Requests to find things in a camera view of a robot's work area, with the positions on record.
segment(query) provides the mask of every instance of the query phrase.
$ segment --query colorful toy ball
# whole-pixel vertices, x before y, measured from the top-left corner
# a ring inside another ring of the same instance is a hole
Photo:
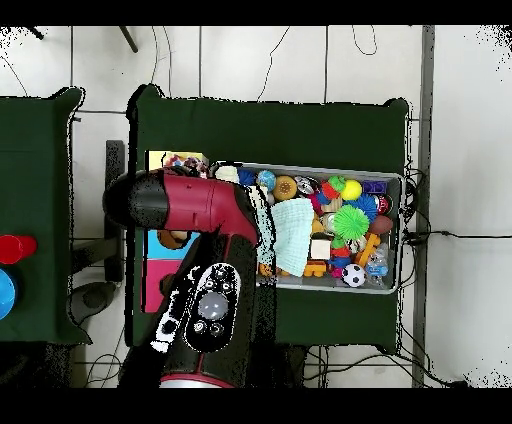
[[[334,215],[334,232],[345,240],[358,239],[368,231],[370,221],[361,209],[342,206]]]
[[[359,287],[364,284],[364,269],[357,264],[349,264],[343,270],[341,278],[350,287]]]
[[[347,180],[345,181],[345,188],[341,192],[341,198],[343,200],[356,200],[363,192],[363,187],[359,181]]]
[[[276,187],[276,176],[267,170],[260,171],[256,178],[256,184],[267,187],[268,191],[272,191]]]
[[[240,180],[240,184],[242,185],[254,185],[254,181],[256,180],[256,175],[254,172],[249,171],[248,169],[238,168],[238,179]]]
[[[345,204],[361,209],[368,217],[370,223],[377,217],[377,204],[374,197],[370,194],[363,193],[356,200],[347,200]]]

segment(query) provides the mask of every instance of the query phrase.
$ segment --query plastic container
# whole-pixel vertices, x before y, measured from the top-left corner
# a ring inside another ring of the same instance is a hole
[[[16,299],[16,286],[9,274],[0,269],[0,320],[11,312]]]
[[[350,292],[367,294],[391,294],[398,288],[400,281],[400,269],[402,260],[402,235],[404,228],[402,211],[405,206],[405,180],[401,175],[378,172],[346,171],[341,169],[327,168],[305,168],[282,165],[265,165],[256,163],[243,163],[242,167],[254,172],[263,169],[272,171],[276,176],[289,175],[291,177],[304,176],[317,180],[327,180],[332,175],[342,175],[347,179],[362,181],[384,181],[386,182],[386,194],[392,199],[392,207],[386,214],[393,220],[393,229],[388,234],[380,236],[381,243],[387,243],[388,251],[388,273],[382,277],[382,285],[363,284],[360,287],[352,288],[348,284],[340,282],[328,273],[323,277],[295,277],[278,275],[277,287],[290,290],[321,290],[332,292]],[[263,282],[260,275],[256,278],[257,284]]]
[[[30,236],[0,236],[0,264],[12,265],[35,253],[37,242]]]

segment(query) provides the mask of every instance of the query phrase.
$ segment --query green tablecloth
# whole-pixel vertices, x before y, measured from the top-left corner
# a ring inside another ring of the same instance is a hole
[[[87,342],[66,312],[69,246],[67,131],[79,89],[49,99],[0,98],[0,234],[37,239],[37,252],[4,266],[19,286],[0,341]]]
[[[201,152],[210,161],[403,175],[408,106],[402,99],[383,106],[300,105],[164,99],[160,93],[153,85],[141,86],[129,103],[130,151],[136,155],[130,158],[137,170],[144,169],[146,150],[174,150]],[[141,231],[135,252],[132,338],[138,344],[150,319],[140,311]],[[278,342],[373,344],[395,350],[396,294],[277,291]]]

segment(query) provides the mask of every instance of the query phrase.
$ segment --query pink object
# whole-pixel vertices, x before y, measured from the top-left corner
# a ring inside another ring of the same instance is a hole
[[[313,210],[316,212],[318,216],[322,215],[324,212],[322,211],[322,205],[316,198],[316,193],[309,194],[308,199],[311,200],[311,204],[313,205]]]
[[[331,271],[331,275],[334,278],[341,278],[343,275],[343,268],[333,268],[333,270]]]
[[[140,305],[142,312],[148,314],[158,312],[164,299],[160,293],[160,281],[168,274],[175,274],[180,265],[179,259],[147,259],[146,281],[141,285],[141,291],[144,288],[146,290],[146,305]]]

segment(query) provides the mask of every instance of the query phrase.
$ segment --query orange toy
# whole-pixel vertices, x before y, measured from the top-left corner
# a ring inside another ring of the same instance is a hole
[[[327,265],[324,261],[308,261],[304,268],[304,277],[323,277],[327,272]]]
[[[361,265],[362,267],[366,266],[366,262],[368,262],[368,257],[375,252],[375,247],[380,244],[380,237],[376,234],[366,233],[366,247],[362,252],[359,252],[356,255],[356,264]]]

